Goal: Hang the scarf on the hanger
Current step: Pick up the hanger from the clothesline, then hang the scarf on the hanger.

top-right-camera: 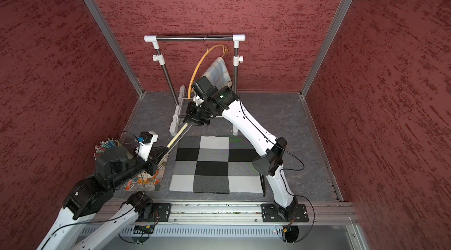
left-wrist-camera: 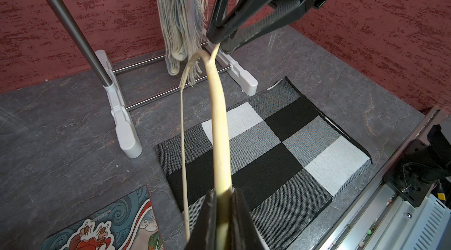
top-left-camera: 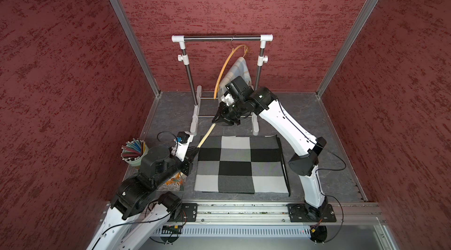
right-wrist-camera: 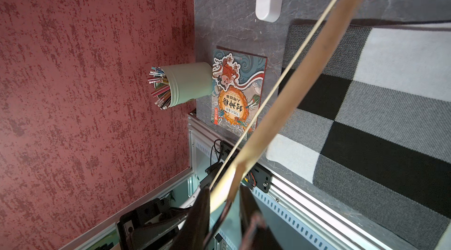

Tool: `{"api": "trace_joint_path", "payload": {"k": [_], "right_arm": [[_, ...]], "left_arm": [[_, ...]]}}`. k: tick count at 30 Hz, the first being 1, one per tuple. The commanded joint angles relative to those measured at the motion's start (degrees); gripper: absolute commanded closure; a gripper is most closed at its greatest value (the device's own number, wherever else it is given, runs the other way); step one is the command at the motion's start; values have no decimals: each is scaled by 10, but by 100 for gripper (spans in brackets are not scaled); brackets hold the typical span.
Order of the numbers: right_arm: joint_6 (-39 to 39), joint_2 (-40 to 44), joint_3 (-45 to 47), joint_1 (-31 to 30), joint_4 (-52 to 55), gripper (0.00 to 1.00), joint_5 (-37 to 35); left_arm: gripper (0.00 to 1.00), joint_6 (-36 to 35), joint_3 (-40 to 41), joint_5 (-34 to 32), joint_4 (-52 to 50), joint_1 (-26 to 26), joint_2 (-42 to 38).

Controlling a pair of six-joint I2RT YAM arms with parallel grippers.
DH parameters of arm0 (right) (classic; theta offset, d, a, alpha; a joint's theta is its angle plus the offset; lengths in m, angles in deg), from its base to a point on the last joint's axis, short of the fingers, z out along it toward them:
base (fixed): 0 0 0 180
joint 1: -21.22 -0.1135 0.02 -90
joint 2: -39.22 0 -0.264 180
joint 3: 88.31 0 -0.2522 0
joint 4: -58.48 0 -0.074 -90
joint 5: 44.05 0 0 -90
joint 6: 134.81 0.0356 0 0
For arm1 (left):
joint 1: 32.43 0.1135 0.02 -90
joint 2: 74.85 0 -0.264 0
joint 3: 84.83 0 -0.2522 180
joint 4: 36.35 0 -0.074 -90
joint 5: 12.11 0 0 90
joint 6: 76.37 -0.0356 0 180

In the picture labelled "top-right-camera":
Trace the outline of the blue cream plaid scarf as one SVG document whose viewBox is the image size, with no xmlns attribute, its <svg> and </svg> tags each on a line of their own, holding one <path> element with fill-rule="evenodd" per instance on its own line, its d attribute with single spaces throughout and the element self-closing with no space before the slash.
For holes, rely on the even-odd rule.
<svg viewBox="0 0 451 250">
<path fill-rule="evenodd" d="M 203 73 L 202 77 L 206 77 L 218 90 L 225 86 L 231 89 L 233 87 L 232 79 L 222 57 L 216 58 L 210 67 Z"/>
</svg>

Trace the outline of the grey black checkered mat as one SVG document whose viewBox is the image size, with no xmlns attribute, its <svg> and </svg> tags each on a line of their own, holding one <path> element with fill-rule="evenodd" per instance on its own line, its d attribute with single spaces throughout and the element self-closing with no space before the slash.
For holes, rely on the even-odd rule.
<svg viewBox="0 0 451 250">
<path fill-rule="evenodd" d="M 264 194 L 258 157 L 243 136 L 189 136 L 178 143 L 169 191 Z"/>
</svg>

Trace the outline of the orange plastic hanger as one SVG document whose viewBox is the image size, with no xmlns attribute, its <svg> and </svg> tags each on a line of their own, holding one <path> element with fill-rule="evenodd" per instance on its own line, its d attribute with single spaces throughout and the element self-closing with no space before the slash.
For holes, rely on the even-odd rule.
<svg viewBox="0 0 451 250">
<path fill-rule="evenodd" d="M 228 52 L 229 52 L 229 48 L 225 45 L 225 44 L 215 44 L 213 47 L 211 48 L 207 48 L 205 53 L 202 55 L 202 57 L 200 58 L 200 60 L 198 61 L 196 67 L 194 68 L 193 74 L 191 75 L 191 79 L 190 79 L 190 83 L 187 89 L 187 98 L 191 99 L 191 91 L 192 91 L 192 85 L 194 83 L 194 78 L 196 77 L 196 74 L 200 68 L 200 66 L 202 65 L 204 59 L 214 50 L 217 48 L 222 48 L 222 52 L 223 55 L 222 57 L 224 57 Z"/>
</svg>

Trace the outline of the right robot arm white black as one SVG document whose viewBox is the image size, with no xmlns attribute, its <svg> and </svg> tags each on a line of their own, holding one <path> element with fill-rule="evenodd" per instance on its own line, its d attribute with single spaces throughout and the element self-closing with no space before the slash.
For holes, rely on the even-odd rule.
<svg viewBox="0 0 451 250">
<path fill-rule="evenodd" d="M 258 154 L 253 160 L 253 167 L 270 184 L 279 217 L 286 221 L 291 219 L 298 200 L 292 194 L 284 174 L 286 139 L 277 138 L 266 130 L 231 88 L 224 86 L 218 89 L 208 78 L 202 77 L 195 82 L 193 89 L 196 95 L 187 106 L 183 122 L 198 126 L 209 125 L 211 119 L 222 116 L 237 127 Z"/>
</svg>

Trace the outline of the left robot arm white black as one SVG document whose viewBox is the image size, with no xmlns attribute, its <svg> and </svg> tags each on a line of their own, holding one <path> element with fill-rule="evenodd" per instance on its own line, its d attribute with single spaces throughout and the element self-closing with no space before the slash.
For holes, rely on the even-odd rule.
<svg viewBox="0 0 451 250">
<path fill-rule="evenodd" d="M 171 204 L 154 203 L 144 191 L 138 191 L 120 206 L 112 218 L 98 221 L 99 227 L 93 233 L 77 240 L 119 187 L 144 171 L 149 174 L 155 172 L 168 151 L 167 147 L 153 148 L 148 157 L 142 158 L 131 155 L 124 146 L 107 149 L 96 158 L 95 173 L 79 181 L 65 198 L 57 219 L 38 249 L 101 250 L 135 222 L 153 222 L 155 225 L 167 222 Z"/>
</svg>

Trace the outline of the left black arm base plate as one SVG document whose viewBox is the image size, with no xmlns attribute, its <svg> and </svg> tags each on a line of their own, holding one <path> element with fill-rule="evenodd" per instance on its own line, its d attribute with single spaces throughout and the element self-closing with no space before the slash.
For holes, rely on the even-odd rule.
<svg viewBox="0 0 451 250">
<path fill-rule="evenodd" d="M 170 203 L 148 204 L 139 212 L 140 222 L 168 222 L 172 205 Z"/>
</svg>

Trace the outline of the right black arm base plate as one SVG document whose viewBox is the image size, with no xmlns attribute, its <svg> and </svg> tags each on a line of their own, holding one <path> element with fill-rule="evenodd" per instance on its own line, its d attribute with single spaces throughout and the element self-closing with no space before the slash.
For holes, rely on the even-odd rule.
<svg viewBox="0 0 451 250">
<path fill-rule="evenodd" d="M 308 223 L 310 221 L 305 204 L 296 204 L 287 211 L 277 204 L 261 204 L 264 223 Z"/>
</svg>

